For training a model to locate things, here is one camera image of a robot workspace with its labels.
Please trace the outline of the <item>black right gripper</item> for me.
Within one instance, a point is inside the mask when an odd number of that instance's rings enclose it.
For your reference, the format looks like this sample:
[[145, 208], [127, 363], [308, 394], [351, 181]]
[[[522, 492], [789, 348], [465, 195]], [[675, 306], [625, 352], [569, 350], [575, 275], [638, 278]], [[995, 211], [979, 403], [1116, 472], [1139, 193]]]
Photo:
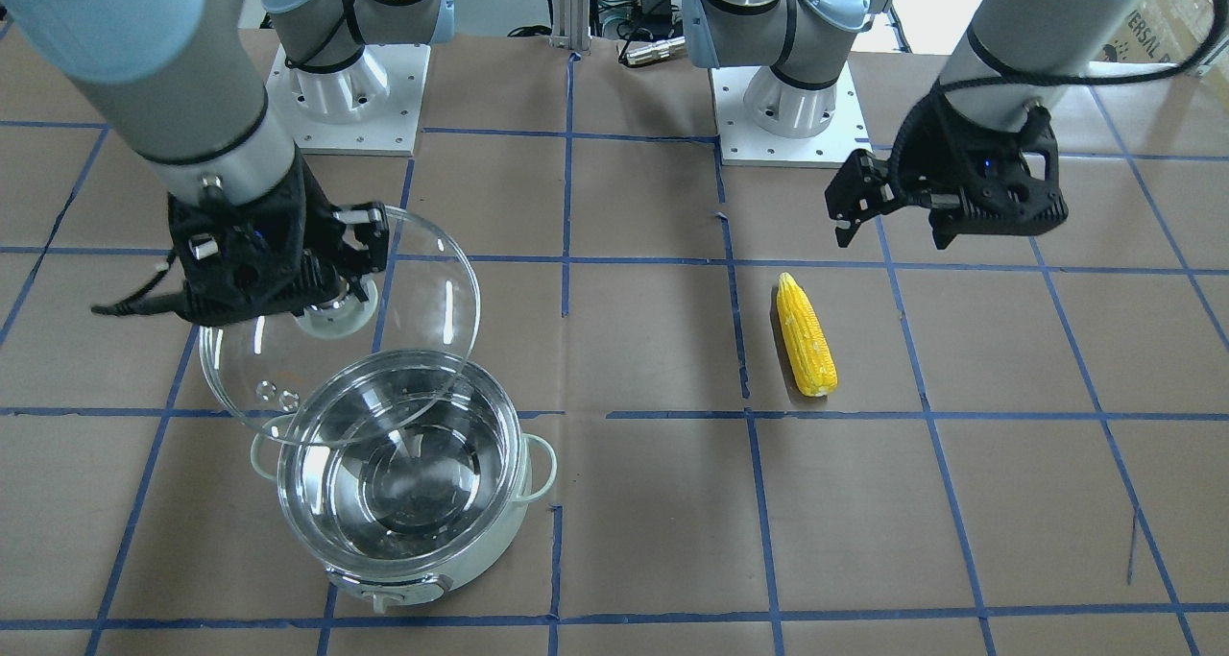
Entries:
[[388, 262], [388, 209], [382, 201], [366, 201], [349, 208], [333, 204], [295, 149], [304, 189], [304, 249], [332, 267], [336, 276], [347, 280], [347, 294], [371, 302], [363, 279], [385, 271]]

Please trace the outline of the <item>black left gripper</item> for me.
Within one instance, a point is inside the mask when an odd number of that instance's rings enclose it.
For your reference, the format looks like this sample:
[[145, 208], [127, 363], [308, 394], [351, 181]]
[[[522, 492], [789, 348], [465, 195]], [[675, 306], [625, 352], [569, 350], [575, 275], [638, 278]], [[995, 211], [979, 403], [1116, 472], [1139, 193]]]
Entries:
[[905, 115], [887, 158], [864, 147], [850, 151], [825, 189], [838, 248], [849, 248], [862, 224], [901, 208], [930, 210], [939, 252], [970, 227], [971, 201], [964, 195], [944, 127], [949, 115], [948, 95], [933, 88]]

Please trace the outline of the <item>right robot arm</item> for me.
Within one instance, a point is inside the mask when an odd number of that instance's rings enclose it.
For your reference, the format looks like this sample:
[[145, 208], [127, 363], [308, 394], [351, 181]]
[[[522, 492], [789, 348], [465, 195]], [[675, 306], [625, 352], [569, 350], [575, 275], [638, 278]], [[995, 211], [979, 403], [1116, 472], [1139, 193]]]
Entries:
[[[455, 0], [261, 0], [288, 70], [321, 117], [386, 95], [377, 44], [436, 44]], [[179, 314], [222, 327], [268, 314], [374, 310], [388, 259], [381, 204], [326, 195], [240, 42], [242, 0], [2, 0], [27, 42], [84, 95], [167, 190], [181, 291], [165, 279], [93, 314]]]

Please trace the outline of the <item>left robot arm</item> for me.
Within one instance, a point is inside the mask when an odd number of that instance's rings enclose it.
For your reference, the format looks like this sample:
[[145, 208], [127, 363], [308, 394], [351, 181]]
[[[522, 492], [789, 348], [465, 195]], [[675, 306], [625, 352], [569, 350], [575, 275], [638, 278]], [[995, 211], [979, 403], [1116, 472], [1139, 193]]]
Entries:
[[[887, 158], [853, 150], [825, 193], [838, 244], [901, 208], [924, 208], [936, 249], [960, 235], [1037, 236], [1064, 224], [1050, 106], [1138, 0], [982, 0]], [[748, 108], [766, 131], [819, 131], [870, 0], [682, 0], [689, 60], [756, 68]]]

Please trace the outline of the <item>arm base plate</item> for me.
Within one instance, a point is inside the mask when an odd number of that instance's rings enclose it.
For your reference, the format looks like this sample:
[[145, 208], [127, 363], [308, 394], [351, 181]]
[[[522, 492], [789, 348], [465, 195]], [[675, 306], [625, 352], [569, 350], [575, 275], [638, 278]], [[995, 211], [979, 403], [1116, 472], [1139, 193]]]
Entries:
[[821, 90], [783, 84], [769, 68], [718, 68], [710, 79], [726, 166], [837, 170], [857, 149], [873, 149], [848, 66]]
[[313, 74], [277, 49], [265, 88], [272, 108], [308, 156], [410, 158], [433, 48], [367, 45], [350, 68]]

